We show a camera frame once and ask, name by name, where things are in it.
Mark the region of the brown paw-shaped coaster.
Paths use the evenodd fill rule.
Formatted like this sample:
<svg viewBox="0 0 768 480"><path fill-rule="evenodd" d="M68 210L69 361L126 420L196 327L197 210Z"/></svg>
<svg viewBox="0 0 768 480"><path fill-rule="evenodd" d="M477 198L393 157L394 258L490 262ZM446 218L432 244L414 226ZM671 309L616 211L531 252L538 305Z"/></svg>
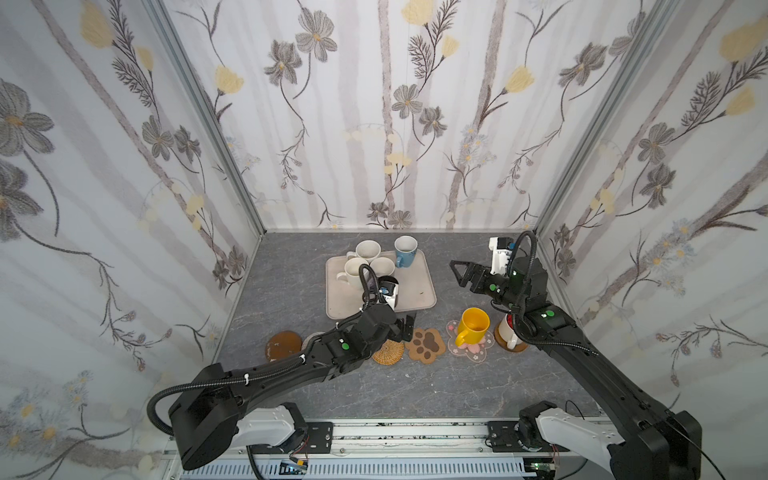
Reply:
<svg viewBox="0 0 768 480"><path fill-rule="evenodd" d="M410 342L405 345L411 360L430 365L446 352L446 345L435 328L416 328Z"/></svg>

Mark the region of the white mug red inside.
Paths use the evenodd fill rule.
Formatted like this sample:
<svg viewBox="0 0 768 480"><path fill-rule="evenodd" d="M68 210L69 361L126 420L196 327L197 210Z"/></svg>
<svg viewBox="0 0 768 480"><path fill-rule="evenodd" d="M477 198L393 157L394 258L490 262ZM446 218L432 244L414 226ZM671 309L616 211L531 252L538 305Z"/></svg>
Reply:
<svg viewBox="0 0 768 480"><path fill-rule="evenodd" d="M497 343L509 351L518 351L518 346L522 344L514 330L514 316L512 314L507 314L505 319L499 322L495 335Z"/></svg>

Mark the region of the beige plastic tray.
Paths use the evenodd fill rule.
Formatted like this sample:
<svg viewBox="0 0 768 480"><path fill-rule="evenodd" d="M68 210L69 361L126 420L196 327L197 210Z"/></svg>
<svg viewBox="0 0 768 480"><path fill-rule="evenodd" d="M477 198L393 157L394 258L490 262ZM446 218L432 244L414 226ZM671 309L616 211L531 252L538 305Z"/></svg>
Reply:
<svg viewBox="0 0 768 480"><path fill-rule="evenodd" d="M325 264L326 314L332 320L342 320L359 310L363 304L361 283L347 280L345 256L331 257ZM395 311L408 312L432 308L437 295L430 276L426 256L419 249L411 266L395 269L399 283Z"/></svg>

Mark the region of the yellow mug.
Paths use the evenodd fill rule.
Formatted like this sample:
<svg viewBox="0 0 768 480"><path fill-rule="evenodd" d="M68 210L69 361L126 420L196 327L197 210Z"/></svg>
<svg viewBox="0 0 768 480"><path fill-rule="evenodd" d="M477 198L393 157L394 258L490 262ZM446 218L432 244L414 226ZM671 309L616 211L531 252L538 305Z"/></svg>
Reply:
<svg viewBox="0 0 768 480"><path fill-rule="evenodd" d="M481 342L490 327L490 317L482 309L471 307L466 309L456 328L455 345L475 345Z"/></svg>

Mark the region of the brown wooden round coaster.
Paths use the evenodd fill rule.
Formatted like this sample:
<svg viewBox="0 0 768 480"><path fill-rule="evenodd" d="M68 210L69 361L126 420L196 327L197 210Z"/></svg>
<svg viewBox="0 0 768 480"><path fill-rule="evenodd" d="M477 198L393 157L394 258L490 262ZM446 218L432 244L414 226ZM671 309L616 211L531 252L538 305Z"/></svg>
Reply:
<svg viewBox="0 0 768 480"><path fill-rule="evenodd" d="M281 331L271 337L265 347L268 362L285 359L302 350L302 337L293 331Z"/></svg>
<svg viewBox="0 0 768 480"><path fill-rule="evenodd" d="M522 341L507 320L499 322L494 330L494 337L496 343L509 352L520 353L528 348L528 344Z"/></svg>

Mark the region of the pink flower coaster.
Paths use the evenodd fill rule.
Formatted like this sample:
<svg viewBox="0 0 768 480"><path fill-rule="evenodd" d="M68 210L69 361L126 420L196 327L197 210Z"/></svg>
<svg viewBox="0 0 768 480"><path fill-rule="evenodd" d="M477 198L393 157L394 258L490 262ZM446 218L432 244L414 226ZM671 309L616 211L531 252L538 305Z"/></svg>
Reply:
<svg viewBox="0 0 768 480"><path fill-rule="evenodd" d="M478 343L457 346L455 339L458 336L458 326L459 322L457 320L451 320L446 325L446 332L449 335L449 340L446 342L447 350L452 355L466 357L473 363L483 363L487 358L488 350L495 345L492 332L490 330L486 331Z"/></svg>

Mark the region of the white woven round coaster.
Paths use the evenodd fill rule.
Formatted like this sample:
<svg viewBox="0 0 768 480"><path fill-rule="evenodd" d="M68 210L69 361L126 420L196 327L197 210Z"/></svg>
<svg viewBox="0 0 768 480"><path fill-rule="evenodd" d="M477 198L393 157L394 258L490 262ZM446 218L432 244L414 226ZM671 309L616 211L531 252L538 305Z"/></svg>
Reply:
<svg viewBox="0 0 768 480"><path fill-rule="evenodd" d="M307 350L314 342L320 340L324 335L324 332L315 332L309 335L302 344L302 349Z"/></svg>

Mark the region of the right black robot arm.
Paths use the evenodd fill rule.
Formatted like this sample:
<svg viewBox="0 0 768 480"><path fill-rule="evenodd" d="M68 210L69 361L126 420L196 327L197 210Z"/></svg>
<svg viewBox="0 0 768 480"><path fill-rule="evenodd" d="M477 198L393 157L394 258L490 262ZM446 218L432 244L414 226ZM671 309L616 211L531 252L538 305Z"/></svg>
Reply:
<svg viewBox="0 0 768 480"><path fill-rule="evenodd" d="M514 334L562 365L607 414L600 427L541 401L520 411L515 436L538 451L557 445L602 467L616 479L698 479L702 427L688 412L654 399L586 338L577 322L548 298L548 274L530 231L489 241L489 266L453 260L458 284L490 297Z"/></svg>

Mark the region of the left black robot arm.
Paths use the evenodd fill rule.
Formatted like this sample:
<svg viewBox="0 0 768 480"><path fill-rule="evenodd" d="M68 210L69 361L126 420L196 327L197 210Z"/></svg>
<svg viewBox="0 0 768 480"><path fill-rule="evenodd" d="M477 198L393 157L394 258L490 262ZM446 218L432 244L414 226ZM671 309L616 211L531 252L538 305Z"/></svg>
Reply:
<svg viewBox="0 0 768 480"><path fill-rule="evenodd" d="M264 402L306 385L333 380L360 368L386 342L409 341L415 318L400 318L394 306L399 282L379 276L365 264L358 270L363 288L359 310L315 336L297 354L246 369L226 371L214 363L186 384L150 398L146 414L171 437L186 470L195 470L239 446L288 450L299 446L308 425L298 408Z"/></svg>

